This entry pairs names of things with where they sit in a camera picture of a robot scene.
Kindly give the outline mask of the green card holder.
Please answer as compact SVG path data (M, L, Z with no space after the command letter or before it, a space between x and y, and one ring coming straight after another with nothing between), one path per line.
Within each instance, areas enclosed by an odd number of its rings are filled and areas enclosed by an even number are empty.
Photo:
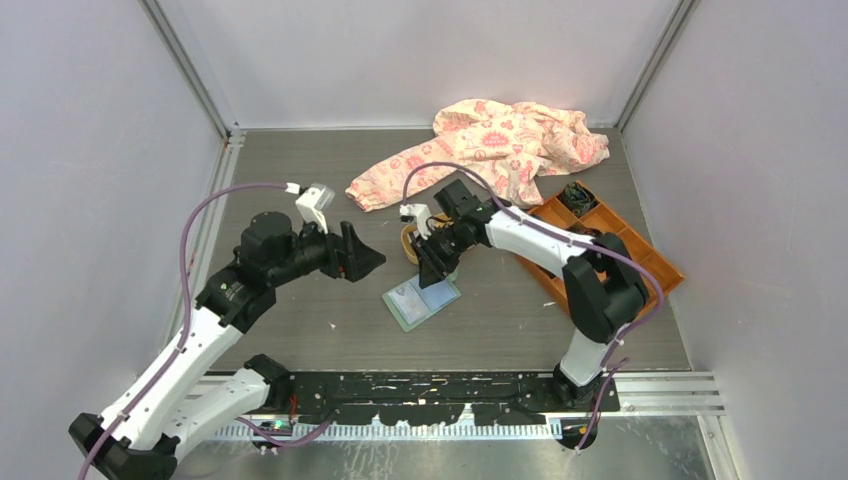
M419 276L399 284L382 295L382 300L404 332L410 332L457 300L461 293L454 284L458 274L426 288Z

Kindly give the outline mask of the yellow oval tray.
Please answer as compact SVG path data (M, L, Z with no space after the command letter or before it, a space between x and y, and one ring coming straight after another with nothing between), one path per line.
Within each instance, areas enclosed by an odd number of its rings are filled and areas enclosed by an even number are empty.
M401 247L407 260L415 266L419 265L417 254L413 248L413 240L415 239L418 229L415 225L408 224L403 227L400 234Z

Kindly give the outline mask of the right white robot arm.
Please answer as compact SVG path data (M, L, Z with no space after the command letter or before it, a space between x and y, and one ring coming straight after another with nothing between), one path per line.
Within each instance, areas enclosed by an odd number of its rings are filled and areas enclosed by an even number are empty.
M446 279L461 255L476 246L515 254L560 279L575 333L553 370L553 393L565 409L582 409L594 396L611 347L649 300L623 241L611 233L592 237L562 230L497 197L483 201L460 180L435 199L447 216L441 227L429 226L425 204L399 208L402 220L417 227L410 241L420 286Z

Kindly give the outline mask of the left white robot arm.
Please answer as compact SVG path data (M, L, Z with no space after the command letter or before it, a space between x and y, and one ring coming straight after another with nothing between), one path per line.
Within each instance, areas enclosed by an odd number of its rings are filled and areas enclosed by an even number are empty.
M212 275L166 348L112 405L81 413L69 433L85 468L108 479L168 479L199 442L236 417L290 407L290 372L264 354L195 401L188 393L209 367L276 303L276 289L315 271L356 282L384 264L344 221L337 233L315 222L294 231L280 212L253 217L234 258Z

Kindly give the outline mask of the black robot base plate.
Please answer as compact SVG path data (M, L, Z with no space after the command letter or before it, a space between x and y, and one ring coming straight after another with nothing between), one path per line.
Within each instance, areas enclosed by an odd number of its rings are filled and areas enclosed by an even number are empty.
M338 425L452 425L469 408L476 426L540 424L547 414L589 414L601 383L567 398L552 374L538 371L338 372L291 375L288 396L253 414L281 414Z

